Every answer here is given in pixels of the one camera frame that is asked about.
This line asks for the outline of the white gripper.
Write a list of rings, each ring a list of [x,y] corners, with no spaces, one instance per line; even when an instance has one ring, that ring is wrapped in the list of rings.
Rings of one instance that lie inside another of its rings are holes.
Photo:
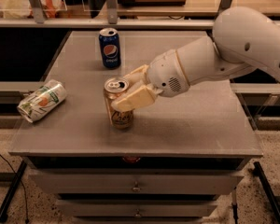
[[[157,56],[150,65],[139,66],[124,78],[129,82],[129,90],[111,103],[119,112],[153,105],[159,95],[174,97],[189,90],[174,49]]]

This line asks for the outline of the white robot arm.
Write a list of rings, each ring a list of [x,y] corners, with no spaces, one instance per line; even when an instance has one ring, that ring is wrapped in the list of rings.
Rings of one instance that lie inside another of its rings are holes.
[[[280,82],[280,26],[249,7],[218,15],[212,34],[170,49],[125,78],[130,87],[111,106],[120,112],[174,97],[205,81],[232,79],[259,69]]]

